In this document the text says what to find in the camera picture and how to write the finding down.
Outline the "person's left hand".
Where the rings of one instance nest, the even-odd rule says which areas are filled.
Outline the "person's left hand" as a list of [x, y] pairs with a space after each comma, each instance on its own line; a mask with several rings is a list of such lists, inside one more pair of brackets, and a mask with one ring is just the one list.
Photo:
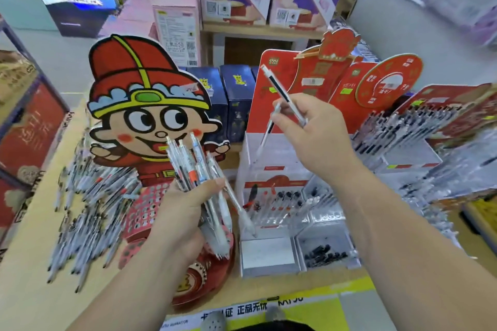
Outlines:
[[198, 226], [203, 203], [197, 207], [181, 206], [177, 203], [180, 192], [183, 191], [177, 181], [171, 183], [162, 198], [148, 241], [167, 259], [176, 258], [188, 266], [197, 259], [205, 242]]

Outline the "person's right hand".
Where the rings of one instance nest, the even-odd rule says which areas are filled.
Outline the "person's right hand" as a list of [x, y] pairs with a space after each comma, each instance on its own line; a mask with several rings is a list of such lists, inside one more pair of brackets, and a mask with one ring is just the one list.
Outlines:
[[[308, 120], [303, 128], [311, 141], [302, 149], [294, 149], [307, 170], [333, 188], [371, 175], [353, 151], [344, 118], [337, 108], [306, 94], [290, 98]], [[290, 118], [290, 111], [288, 104], [282, 102], [280, 114]]]

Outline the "white pen with orange grip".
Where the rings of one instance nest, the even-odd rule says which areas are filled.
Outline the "white pen with orange grip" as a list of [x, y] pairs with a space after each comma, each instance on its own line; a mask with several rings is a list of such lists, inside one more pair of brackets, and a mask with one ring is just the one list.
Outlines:
[[195, 167], [196, 162], [189, 148], [183, 143], [183, 140], [178, 141], [178, 150], [180, 155], [181, 167], [187, 175], [189, 189], [192, 190], [199, 185], [199, 179]]

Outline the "long clear white pen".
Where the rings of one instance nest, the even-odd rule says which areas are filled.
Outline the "long clear white pen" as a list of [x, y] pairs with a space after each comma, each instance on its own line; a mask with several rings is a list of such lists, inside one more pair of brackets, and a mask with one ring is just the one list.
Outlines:
[[214, 156], [211, 154], [211, 152], [207, 153], [207, 163], [208, 163], [208, 168], [210, 170], [210, 173], [213, 175], [214, 178], [220, 178], [223, 183], [223, 190], [227, 193], [231, 203], [235, 207], [237, 214], [238, 214], [238, 219], [240, 223], [240, 229], [242, 231], [247, 231], [250, 233], [252, 236], [257, 236], [257, 231], [254, 223], [250, 219], [248, 213], [245, 211], [243, 206], [240, 204], [238, 201], [234, 190], [232, 189], [231, 185], [229, 184], [229, 181], [227, 181], [226, 176], [224, 175], [223, 171], [219, 167], [217, 161], [215, 160]]

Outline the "white pen with blue print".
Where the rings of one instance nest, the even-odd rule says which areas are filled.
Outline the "white pen with blue print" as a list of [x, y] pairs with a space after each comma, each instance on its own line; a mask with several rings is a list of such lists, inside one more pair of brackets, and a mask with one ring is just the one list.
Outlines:
[[[189, 135], [192, 142], [192, 151], [196, 161], [195, 168], [198, 180], [200, 183], [203, 183], [206, 180], [215, 178], [216, 176], [211, 174], [211, 171], [208, 168], [208, 162], [198, 138], [195, 136], [194, 132], [190, 132]], [[230, 232], [233, 231], [233, 223], [227, 200], [221, 190], [212, 196], [210, 200], [208, 200], [206, 208], [210, 223], [212, 224], [214, 230], [217, 230], [218, 227], [224, 225]]]

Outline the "black and white pen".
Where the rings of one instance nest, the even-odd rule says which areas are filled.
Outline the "black and white pen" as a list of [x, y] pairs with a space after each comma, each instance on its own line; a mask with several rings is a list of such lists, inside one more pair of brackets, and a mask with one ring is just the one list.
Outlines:
[[301, 111], [297, 108], [295, 103], [291, 100], [289, 93], [287, 90], [283, 87], [282, 83], [278, 80], [277, 76], [265, 65], [262, 64], [260, 66], [260, 69], [263, 71], [264, 76], [269, 80], [269, 82], [272, 84], [273, 88], [276, 89], [277, 93], [283, 100], [288, 104], [289, 108], [297, 118], [298, 124], [301, 127], [305, 127], [307, 124], [308, 120], [304, 115], [302, 115]]

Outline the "white pen with black clip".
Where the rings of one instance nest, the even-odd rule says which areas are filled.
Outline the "white pen with black clip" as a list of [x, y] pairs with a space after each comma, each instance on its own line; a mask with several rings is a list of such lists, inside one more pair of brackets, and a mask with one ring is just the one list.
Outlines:
[[178, 186], [183, 192], [187, 192], [191, 189], [191, 187], [189, 180], [187, 179], [187, 175], [183, 171], [183, 162], [180, 156], [179, 147], [177, 146], [176, 141], [169, 138], [169, 136], [166, 137], [166, 143], [167, 156], [169, 157], [170, 162], [175, 170]]

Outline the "person's left forearm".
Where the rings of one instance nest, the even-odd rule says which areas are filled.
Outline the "person's left forearm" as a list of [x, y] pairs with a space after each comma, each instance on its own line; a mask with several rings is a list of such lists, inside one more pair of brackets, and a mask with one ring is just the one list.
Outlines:
[[204, 239], [150, 236], [65, 331], [158, 331]]

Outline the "person's right forearm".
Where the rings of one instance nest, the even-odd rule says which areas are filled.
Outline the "person's right forearm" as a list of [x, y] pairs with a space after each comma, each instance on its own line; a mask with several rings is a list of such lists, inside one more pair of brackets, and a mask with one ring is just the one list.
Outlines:
[[397, 331], [497, 331], [497, 278], [360, 163], [326, 181]]

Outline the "red and white pen display box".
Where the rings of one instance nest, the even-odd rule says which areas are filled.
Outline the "red and white pen display box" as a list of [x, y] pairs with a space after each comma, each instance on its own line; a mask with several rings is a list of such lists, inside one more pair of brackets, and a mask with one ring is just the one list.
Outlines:
[[[265, 64], [289, 93], [297, 64], [292, 60], [297, 54], [292, 51], [267, 50], [261, 57], [235, 183], [237, 199], [242, 205], [245, 192], [254, 184], [301, 187], [322, 183], [304, 168], [292, 145], [275, 125], [261, 157], [256, 163], [253, 162], [274, 111], [273, 101], [280, 98], [260, 66]], [[300, 273], [323, 267], [357, 269], [361, 266], [345, 220], [316, 222], [300, 230], [291, 227], [256, 227], [256, 231], [257, 236], [254, 237], [240, 229], [239, 265], [244, 278]], [[320, 245], [330, 245], [336, 252], [345, 251], [349, 258], [328, 266], [307, 268], [304, 255]]]

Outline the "dark blue box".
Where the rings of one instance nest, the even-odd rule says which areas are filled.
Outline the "dark blue box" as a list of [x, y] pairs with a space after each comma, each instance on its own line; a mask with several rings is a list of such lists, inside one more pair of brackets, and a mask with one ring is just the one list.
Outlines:
[[249, 65], [221, 65], [219, 69], [228, 100], [227, 139], [232, 144], [240, 143], [245, 137], [256, 81]]
[[216, 67], [187, 67], [186, 71], [197, 77], [208, 92], [212, 105], [211, 109], [207, 111], [208, 117], [216, 119], [222, 124], [217, 132], [206, 134], [206, 141], [223, 143], [227, 140], [228, 99], [219, 69]]

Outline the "row of clear display pens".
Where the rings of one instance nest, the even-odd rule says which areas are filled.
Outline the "row of clear display pens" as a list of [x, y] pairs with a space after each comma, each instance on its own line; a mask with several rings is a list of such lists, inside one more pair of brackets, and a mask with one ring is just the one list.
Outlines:
[[316, 222], [345, 220], [331, 188], [324, 183], [301, 187], [252, 185], [243, 207], [260, 228], [291, 227], [297, 230]]

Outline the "red cardboard topper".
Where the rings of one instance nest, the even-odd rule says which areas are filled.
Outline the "red cardboard topper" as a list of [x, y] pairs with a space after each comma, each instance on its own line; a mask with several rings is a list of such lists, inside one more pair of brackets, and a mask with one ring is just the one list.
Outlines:
[[319, 45], [295, 56], [297, 72], [290, 94], [304, 93], [328, 102], [345, 70], [355, 61], [352, 54], [361, 36], [349, 27], [324, 33]]

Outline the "wooden shelf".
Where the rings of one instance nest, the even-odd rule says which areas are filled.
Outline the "wooden shelf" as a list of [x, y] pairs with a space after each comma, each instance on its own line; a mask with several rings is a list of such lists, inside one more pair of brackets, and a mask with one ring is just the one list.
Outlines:
[[225, 63], [227, 39], [242, 40], [261, 53], [263, 48], [289, 48], [302, 51], [311, 42], [320, 40], [322, 32], [299, 31], [269, 25], [231, 25], [204, 22], [201, 28], [200, 57], [203, 65], [218, 67]]

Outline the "round red cardboard sign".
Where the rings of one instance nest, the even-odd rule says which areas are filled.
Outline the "round red cardboard sign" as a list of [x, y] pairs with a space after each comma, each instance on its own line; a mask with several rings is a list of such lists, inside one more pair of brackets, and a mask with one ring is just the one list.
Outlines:
[[368, 70], [357, 86], [357, 103], [364, 108], [388, 108], [408, 92], [423, 71], [423, 60], [413, 53], [392, 56]]

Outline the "rows of black-tipped pens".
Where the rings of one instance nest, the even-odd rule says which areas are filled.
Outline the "rows of black-tipped pens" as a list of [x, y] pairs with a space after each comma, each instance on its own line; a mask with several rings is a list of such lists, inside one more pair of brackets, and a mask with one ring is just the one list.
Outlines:
[[462, 107], [409, 107], [403, 112], [370, 114], [351, 137], [353, 150], [359, 157], [378, 158], [397, 147], [427, 139], [446, 126]]

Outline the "pile of white pens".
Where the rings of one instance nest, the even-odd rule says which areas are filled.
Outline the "pile of white pens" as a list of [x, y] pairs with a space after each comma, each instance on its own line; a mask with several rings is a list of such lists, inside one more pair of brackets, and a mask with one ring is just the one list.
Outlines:
[[107, 267], [121, 243], [125, 217], [142, 185], [132, 168], [104, 167], [90, 153], [93, 140], [86, 131], [57, 181], [54, 211], [64, 217], [48, 263], [47, 284], [67, 266], [78, 276], [80, 293], [92, 263], [107, 254]]

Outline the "cartoon character cardboard display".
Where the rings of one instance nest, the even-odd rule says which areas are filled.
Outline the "cartoon character cardboard display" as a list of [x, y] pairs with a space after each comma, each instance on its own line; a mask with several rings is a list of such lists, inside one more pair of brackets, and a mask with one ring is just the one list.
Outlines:
[[226, 158], [229, 140], [208, 141], [222, 123], [209, 118], [212, 108], [200, 80], [180, 70], [167, 51], [149, 37], [112, 34], [90, 49], [94, 82], [87, 110], [101, 122], [90, 132], [93, 162], [131, 168], [146, 190], [170, 185], [175, 171], [168, 138], [190, 144], [190, 133], [216, 161]]

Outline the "pile of black pen caps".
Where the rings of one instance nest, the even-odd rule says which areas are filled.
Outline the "pile of black pen caps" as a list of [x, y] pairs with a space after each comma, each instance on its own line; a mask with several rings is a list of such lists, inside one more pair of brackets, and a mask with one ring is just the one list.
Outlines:
[[304, 255], [307, 268], [328, 266], [347, 258], [349, 258], [347, 252], [333, 251], [330, 245], [320, 245]]

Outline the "pink box with white label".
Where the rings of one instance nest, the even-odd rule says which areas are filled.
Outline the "pink box with white label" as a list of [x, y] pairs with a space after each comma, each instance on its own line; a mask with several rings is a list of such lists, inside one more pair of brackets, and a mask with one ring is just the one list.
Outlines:
[[178, 67], [201, 66], [197, 0], [152, 0], [158, 39]]

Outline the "red tiered pen display stand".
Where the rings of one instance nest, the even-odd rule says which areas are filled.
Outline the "red tiered pen display stand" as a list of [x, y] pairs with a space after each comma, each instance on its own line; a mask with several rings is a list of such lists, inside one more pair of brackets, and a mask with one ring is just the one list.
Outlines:
[[378, 158], [361, 158], [373, 172], [387, 169], [387, 158], [399, 158], [414, 171], [399, 179], [394, 190], [403, 200], [443, 234], [453, 235], [444, 201], [472, 198], [497, 190], [497, 83], [476, 87], [431, 85], [423, 88], [393, 111], [374, 110], [366, 116], [346, 117], [351, 137], [370, 114], [389, 115], [409, 107], [462, 107], [459, 114], [436, 133]]

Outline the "yellow and white edge sign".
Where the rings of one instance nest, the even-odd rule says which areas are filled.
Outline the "yellow and white edge sign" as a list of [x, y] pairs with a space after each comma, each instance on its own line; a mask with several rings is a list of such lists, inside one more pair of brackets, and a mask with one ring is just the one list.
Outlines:
[[214, 311], [220, 311], [225, 316], [229, 329], [243, 328], [263, 321], [264, 313], [271, 306], [282, 309], [289, 320], [307, 324], [315, 331], [349, 331], [340, 297], [374, 288], [371, 278], [364, 277], [191, 315], [178, 315], [166, 320], [159, 331], [200, 331], [202, 322]]

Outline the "red box with gold print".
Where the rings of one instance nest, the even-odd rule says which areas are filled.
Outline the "red box with gold print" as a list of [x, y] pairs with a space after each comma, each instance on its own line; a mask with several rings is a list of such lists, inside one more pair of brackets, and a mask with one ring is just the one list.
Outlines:
[[33, 184], [67, 112], [41, 82], [0, 140], [0, 168]]

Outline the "stack of pink boxes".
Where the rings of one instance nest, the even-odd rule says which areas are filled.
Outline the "stack of pink boxes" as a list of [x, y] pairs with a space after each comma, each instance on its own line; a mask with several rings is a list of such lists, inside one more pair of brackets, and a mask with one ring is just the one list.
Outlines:
[[112, 33], [149, 36], [158, 40], [152, 0], [125, 0], [117, 12], [107, 17], [97, 38]]

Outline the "dark metal shelf rack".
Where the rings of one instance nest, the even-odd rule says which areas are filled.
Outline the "dark metal shelf rack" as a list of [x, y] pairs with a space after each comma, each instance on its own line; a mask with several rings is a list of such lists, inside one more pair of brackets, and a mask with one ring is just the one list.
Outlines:
[[0, 262], [70, 109], [0, 14]]

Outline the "yellow box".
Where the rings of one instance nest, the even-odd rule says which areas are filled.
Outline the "yellow box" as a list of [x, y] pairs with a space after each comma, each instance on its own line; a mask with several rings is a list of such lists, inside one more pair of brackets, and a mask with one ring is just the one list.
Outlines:
[[470, 201], [462, 205], [462, 213], [497, 257], [497, 197]]

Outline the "brown box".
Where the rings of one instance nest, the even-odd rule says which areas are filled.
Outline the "brown box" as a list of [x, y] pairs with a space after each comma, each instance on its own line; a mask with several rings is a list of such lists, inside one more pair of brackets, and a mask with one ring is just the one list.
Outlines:
[[0, 110], [9, 110], [36, 80], [39, 71], [23, 54], [0, 50]]

